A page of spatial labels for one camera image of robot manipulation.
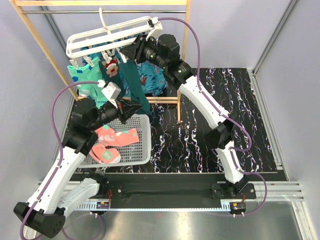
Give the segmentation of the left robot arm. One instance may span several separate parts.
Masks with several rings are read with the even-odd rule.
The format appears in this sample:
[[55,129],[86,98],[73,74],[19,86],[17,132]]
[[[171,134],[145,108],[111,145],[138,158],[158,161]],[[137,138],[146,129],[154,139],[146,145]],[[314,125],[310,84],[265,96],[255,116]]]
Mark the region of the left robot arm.
[[29,227],[41,236],[54,238],[62,229],[67,217],[91,197],[103,198],[108,193],[108,180],[91,172],[67,194],[65,187],[98,140],[95,132],[118,119],[122,124],[134,115],[141,104],[118,97],[115,104],[106,102],[97,108],[93,100],[83,98],[75,104],[69,128],[61,144],[59,156],[45,179],[27,202],[18,202],[13,212],[22,227]]

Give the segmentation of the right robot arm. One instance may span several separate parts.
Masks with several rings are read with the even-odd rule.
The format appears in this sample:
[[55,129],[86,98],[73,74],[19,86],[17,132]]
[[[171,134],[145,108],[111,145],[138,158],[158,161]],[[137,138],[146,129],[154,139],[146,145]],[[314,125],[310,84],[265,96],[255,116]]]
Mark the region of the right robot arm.
[[140,34],[120,52],[136,63],[150,62],[163,70],[165,80],[187,97],[201,112],[211,130],[204,135],[224,169],[224,184],[213,184],[212,195],[217,199],[239,198],[248,181],[241,169],[233,140],[237,114],[230,114],[204,88],[196,72],[181,59],[180,46],[171,34],[158,39]]

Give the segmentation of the green reindeer sock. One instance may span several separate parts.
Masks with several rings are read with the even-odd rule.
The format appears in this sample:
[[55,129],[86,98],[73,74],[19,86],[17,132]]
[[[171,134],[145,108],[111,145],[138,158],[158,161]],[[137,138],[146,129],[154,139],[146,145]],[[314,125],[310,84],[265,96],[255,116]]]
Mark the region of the green reindeer sock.
[[123,91],[124,86],[118,73],[118,58],[115,56],[112,60],[110,60],[109,63],[107,63],[105,60],[102,60],[98,64],[103,80],[106,82],[115,83],[118,87],[120,87],[121,91]]

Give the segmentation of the pink sock front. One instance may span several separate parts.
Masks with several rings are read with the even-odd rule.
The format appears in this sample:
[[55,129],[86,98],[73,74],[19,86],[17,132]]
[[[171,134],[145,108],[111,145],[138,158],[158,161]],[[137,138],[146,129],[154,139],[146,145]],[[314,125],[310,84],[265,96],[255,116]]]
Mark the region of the pink sock front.
[[95,133],[98,136],[98,143],[105,147],[125,147],[140,141],[136,128],[116,132],[110,126],[104,125]]

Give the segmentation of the pink sock end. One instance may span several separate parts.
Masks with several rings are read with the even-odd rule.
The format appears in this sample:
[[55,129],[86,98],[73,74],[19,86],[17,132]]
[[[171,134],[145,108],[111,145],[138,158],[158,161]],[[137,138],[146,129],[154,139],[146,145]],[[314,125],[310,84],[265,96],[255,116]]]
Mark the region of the pink sock end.
[[117,149],[108,148],[100,143],[95,144],[89,154],[100,164],[116,164],[121,160],[121,155]]

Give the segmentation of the plain dark green sock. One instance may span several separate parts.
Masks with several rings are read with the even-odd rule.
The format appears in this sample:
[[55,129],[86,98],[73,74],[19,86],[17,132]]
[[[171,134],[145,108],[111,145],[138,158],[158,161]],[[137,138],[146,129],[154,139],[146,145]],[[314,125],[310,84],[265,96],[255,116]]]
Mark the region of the plain dark green sock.
[[151,115],[150,104],[143,92],[137,65],[133,61],[127,60],[126,63],[121,62],[119,68],[128,83],[131,101],[141,105],[136,113]]

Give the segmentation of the white plastic clip hanger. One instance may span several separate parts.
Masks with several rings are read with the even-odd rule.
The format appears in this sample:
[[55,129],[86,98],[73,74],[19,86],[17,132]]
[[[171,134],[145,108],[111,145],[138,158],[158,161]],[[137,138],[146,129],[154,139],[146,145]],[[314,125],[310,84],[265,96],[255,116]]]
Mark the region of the white plastic clip hanger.
[[135,41],[135,36],[149,33],[150,26],[148,20],[150,16],[143,16],[121,23],[106,25],[102,9],[99,9],[99,17],[102,23],[101,28],[88,30],[71,35],[66,42],[65,53],[72,66],[78,68],[77,59],[84,58],[87,64],[94,66],[90,54],[101,52],[103,58],[109,62],[108,50],[117,50],[128,46]]

